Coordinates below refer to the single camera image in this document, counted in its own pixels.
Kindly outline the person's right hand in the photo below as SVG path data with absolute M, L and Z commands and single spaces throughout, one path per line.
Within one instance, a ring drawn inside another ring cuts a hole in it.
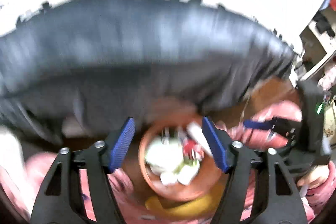
M 330 169 L 328 165 L 318 165 L 297 182 L 298 187 L 306 186 L 314 189 L 322 185 L 329 177 Z

